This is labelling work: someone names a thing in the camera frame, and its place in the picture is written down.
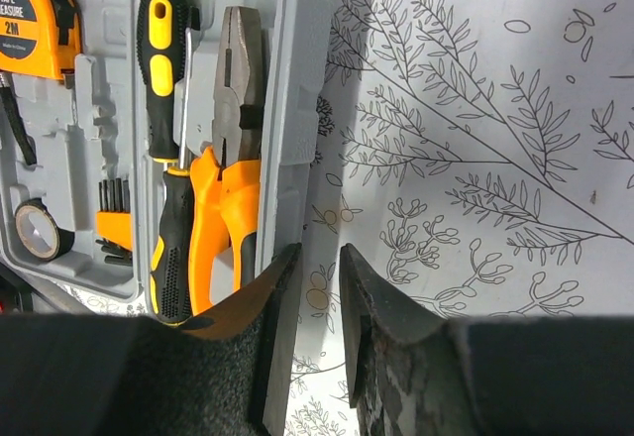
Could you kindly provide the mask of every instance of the table surface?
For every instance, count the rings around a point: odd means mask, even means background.
[[[333,2],[289,435],[358,434],[346,243],[445,317],[631,313],[634,294],[633,0]]]

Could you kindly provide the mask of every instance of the tape measure label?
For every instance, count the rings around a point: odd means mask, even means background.
[[[30,0],[0,0],[0,53],[15,59],[27,57],[36,47],[38,30]]]

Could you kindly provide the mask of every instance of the orange pliers handle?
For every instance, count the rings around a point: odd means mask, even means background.
[[[221,169],[211,147],[191,165],[195,205],[189,295],[193,315],[213,305],[213,262],[230,244],[234,292],[255,279],[261,165],[260,160],[233,163],[222,170],[219,180]]]

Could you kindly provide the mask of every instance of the electrical tape roll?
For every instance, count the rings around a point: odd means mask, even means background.
[[[15,214],[18,237],[24,247],[42,261],[52,261],[70,251],[72,231],[60,229],[40,198],[21,203]]]

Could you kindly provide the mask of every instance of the toolbox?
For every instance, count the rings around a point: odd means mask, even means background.
[[[26,164],[1,112],[0,254],[14,272],[130,301],[149,289],[164,201],[163,167],[148,155],[146,87],[136,53],[140,0],[75,2],[82,53],[74,59],[72,81],[11,75],[37,164]],[[283,246],[301,241],[332,5],[329,0],[195,3],[201,37],[193,56],[187,146],[196,155],[211,142],[225,7],[257,8],[262,18],[267,83],[257,275]],[[0,45],[5,38],[0,32]],[[176,103],[181,95],[176,84]],[[103,241],[98,213],[111,216],[113,232],[130,227],[127,244]],[[33,244],[26,247],[25,237]],[[48,246],[40,249],[40,241]]]

